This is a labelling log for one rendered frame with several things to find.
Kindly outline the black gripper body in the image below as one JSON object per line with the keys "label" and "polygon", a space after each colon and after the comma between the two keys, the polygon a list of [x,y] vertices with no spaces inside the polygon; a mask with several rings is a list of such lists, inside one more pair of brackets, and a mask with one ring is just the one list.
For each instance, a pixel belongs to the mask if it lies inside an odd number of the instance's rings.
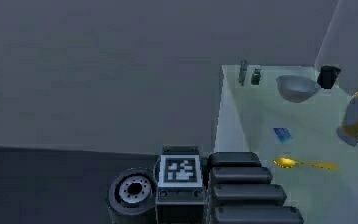
{"label": "black gripper body", "polygon": [[157,224],[155,195],[151,170],[131,168],[120,173],[106,194],[111,224]]}

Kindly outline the pale green table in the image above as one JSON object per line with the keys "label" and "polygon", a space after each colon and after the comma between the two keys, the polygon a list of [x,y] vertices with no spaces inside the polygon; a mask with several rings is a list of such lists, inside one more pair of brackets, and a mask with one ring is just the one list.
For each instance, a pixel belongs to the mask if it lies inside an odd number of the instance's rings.
{"label": "pale green table", "polygon": [[[321,90],[302,103],[284,100],[276,87],[282,75],[316,78],[315,69],[301,66],[263,66],[258,85],[250,83],[249,67],[244,86],[238,82],[240,67],[222,67],[223,87],[215,149],[220,152],[251,151],[284,187],[287,203],[300,209],[305,224],[358,224],[358,145],[341,141],[340,125],[350,96],[335,86]],[[287,128],[292,139],[281,143],[274,128]],[[286,169],[273,160],[334,163],[328,170],[306,165]]]}

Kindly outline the blue card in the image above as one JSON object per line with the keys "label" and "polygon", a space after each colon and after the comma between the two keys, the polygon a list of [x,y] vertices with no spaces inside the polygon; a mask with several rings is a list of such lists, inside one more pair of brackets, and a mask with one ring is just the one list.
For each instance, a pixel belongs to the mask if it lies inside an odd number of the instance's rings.
{"label": "blue card", "polygon": [[288,142],[292,139],[291,133],[287,128],[274,128],[273,131],[281,143]]}

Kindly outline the grey slim bottle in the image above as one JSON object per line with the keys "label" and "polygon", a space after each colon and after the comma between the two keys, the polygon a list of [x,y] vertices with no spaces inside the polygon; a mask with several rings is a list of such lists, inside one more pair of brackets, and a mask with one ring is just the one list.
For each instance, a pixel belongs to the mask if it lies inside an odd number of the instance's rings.
{"label": "grey slim bottle", "polygon": [[246,73],[247,73],[247,68],[248,68],[247,60],[241,61],[240,69],[239,69],[239,75],[238,75],[238,81],[239,81],[241,86],[244,86],[245,77],[246,77]]}

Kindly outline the gold spoon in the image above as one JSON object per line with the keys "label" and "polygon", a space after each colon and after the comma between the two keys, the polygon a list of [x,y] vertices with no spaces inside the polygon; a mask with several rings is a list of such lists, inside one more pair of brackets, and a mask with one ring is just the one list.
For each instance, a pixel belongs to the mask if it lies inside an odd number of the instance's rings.
{"label": "gold spoon", "polygon": [[338,170],[339,167],[334,163],[317,163],[317,162],[306,162],[306,161],[297,161],[291,158],[286,157],[278,157],[273,160],[273,162],[282,168],[290,169],[297,165],[306,165],[321,169],[328,169],[328,170]]}

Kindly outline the dark green small bottle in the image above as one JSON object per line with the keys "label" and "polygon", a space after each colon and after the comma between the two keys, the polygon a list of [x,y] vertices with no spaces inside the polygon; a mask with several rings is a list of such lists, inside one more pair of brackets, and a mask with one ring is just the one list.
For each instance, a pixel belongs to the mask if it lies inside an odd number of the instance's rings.
{"label": "dark green small bottle", "polygon": [[261,79],[261,69],[255,68],[251,76],[251,84],[258,85],[260,83],[260,79]]}

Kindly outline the grey bowl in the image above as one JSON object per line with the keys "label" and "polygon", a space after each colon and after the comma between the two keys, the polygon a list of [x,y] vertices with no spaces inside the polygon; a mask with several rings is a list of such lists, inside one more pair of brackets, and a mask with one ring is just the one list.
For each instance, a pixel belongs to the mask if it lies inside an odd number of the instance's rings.
{"label": "grey bowl", "polygon": [[280,96],[292,103],[304,102],[321,89],[316,81],[295,75],[279,76],[276,85]]}

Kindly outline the black cup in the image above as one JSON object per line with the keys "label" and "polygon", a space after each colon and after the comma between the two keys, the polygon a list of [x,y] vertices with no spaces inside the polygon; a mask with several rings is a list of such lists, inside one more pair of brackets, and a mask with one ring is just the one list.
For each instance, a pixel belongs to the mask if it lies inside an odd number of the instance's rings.
{"label": "black cup", "polygon": [[317,83],[323,89],[332,89],[340,73],[340,68],[324,65],[320,68]]}

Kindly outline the yellow and grey vase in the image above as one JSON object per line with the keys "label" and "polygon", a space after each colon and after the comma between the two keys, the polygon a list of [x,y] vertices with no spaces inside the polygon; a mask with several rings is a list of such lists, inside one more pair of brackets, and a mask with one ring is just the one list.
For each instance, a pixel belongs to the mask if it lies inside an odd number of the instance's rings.
{"label": "yellow and grey vase", "polygon": [[355,147],[358,144],[358,91],[351,96],[336,133],[347,145]]}

